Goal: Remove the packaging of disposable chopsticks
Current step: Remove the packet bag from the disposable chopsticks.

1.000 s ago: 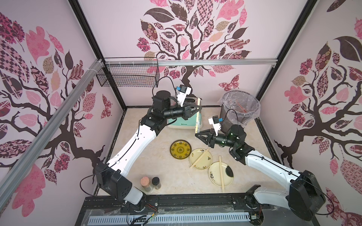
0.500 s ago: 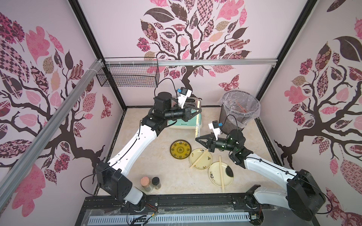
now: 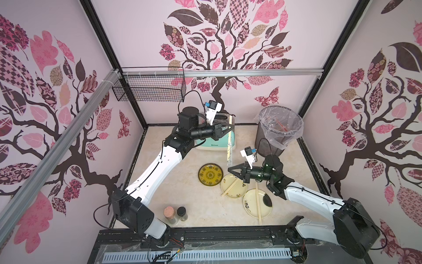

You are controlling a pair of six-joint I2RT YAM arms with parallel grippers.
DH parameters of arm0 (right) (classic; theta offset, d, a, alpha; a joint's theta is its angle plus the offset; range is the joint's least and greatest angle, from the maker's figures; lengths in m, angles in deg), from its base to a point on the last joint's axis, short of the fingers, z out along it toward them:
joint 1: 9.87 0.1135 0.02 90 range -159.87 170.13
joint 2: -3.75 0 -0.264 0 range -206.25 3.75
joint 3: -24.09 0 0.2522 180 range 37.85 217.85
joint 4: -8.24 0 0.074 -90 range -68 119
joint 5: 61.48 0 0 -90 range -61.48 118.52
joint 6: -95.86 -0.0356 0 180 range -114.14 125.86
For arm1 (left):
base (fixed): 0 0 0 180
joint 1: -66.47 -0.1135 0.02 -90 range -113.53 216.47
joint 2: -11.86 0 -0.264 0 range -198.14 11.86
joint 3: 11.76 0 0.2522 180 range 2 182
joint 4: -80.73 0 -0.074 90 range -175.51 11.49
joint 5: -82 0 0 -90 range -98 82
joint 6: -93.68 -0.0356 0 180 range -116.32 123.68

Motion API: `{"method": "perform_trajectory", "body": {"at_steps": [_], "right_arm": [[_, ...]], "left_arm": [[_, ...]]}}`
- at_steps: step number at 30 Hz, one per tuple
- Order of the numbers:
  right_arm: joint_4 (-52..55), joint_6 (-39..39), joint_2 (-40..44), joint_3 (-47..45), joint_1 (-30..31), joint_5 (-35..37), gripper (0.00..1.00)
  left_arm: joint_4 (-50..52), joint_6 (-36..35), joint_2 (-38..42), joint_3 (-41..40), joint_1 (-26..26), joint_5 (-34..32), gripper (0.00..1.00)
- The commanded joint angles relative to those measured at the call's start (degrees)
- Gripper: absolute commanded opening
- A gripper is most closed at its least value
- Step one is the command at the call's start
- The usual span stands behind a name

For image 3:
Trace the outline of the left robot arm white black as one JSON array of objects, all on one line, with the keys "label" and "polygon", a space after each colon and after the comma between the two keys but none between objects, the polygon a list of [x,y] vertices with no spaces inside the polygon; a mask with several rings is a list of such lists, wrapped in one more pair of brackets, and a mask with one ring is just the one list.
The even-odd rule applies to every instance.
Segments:
[{"label": "left robot arm white black", "polygon": [[136,234],[146,234],[154,239],[165,240],[170,228],[155,217],[148,208],[157,188],[167,175],[186,155],[207,139],[218,141],[234,130],[227,122],[216,123],[215,116],[222,110],[222,104],[209,101],[205,113],[195,107],[185,107],[178,114],[178,124],[163,143],[160,153],[143,174],[125,190],[112,194],[113,213],[118,221]]}]

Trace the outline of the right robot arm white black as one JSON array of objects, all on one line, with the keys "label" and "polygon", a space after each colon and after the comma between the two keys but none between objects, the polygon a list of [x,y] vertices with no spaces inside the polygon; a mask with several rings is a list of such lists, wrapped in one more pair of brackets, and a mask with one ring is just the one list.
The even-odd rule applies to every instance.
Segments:
[{"label": "right robot arm white black", "polygon": [[299,239],[333,243],[357,259],[368,255],[381,230],[358,200],[342,200],[306,188],[284,174],[284,165],[277,156],[267,156],[262,166],[253,165],[252,155],[246,158],[245,163],[229,167],[229,173],[244,183],[265,181],[275,196],[300,204],[328,220],[318,223],[297,216],[290,222],[290,228]]}]

